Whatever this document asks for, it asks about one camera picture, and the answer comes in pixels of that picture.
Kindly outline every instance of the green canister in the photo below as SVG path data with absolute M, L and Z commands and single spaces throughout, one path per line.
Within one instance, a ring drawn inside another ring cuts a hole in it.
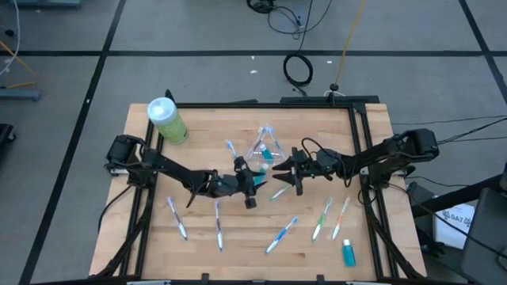
M 169 98 L 153 100 L 148 105 L 148 117 L 170 144 L 180 144 L 189 136 L 189 130 L 177 112 L 176 105 Z

